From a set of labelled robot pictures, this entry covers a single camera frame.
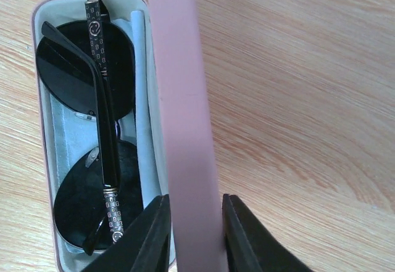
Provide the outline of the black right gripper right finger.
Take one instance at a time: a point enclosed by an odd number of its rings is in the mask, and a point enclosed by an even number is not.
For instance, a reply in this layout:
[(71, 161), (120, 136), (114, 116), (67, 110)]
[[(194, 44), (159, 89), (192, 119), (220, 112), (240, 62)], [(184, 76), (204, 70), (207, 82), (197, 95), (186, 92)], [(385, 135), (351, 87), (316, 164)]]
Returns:
[(237, 195), (223, 195), (222, 217), (230, 271), (312, 271), (272, 236)]

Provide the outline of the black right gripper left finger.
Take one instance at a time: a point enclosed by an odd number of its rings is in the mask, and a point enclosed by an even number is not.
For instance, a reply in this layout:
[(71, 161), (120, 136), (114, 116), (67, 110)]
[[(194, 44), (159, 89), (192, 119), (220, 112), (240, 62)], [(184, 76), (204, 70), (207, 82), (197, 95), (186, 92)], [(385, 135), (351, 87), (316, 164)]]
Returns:
[(170, 263), (169, 196), (155, 197), (123, 237), (90, 263), (84, 272), (163, 272)]

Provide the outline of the pink grey glasses case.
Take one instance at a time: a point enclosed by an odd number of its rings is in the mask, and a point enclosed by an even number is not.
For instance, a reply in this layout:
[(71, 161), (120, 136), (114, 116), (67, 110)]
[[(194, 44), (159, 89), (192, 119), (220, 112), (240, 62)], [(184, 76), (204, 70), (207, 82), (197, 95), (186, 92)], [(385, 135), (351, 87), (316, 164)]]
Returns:
[[(145, 16), (149, 113), (162, 190), (158, 196), (167, 194), (170, 201), (169, 267), (176, 264), (178, 271), (226, 271), (227, 253), (196, 2), (102, 1), (113, 24), (119, 19), (129, 22), (134, 10), (143, 11)], [(85, 2), (45, 0), (31, 18), (44, 162), (59, 271), (83, 271), (109, 248), (92, 255), (72, 252), (56, 228), (53, 211), (56, 194), (64, 171), (79, 159), (83, 150), (83, 145), (77, 141), (76, 129), (93, 128), (94, 123), (62, 108), (40, 80), (36, 66), (35, 53), (43, 37), (42, 24), (47, 21), (59, 26), (83, 20)], [(132, 38), (122, 30), (135, 49)], [(121, 138), (134, 144), (135, 113), (123, 117), (120, 126)]]

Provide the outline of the black sunglasses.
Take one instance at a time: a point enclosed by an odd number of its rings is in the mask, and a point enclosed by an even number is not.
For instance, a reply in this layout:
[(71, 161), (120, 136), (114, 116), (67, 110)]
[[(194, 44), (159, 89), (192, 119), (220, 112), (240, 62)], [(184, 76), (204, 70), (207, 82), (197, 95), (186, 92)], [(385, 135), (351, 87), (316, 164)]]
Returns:
[(44, 22), (38, 75), (62, 108), (93, 128), (76, 129), (83, 150), (64, 171), (54, 221), (60, 236), (91, 255), (121, 237), (143, 211), (138, 151), (121, 138), (120, 120), (135, 111), (135, 49), (102, 0), (86, 0), (85, 18)]

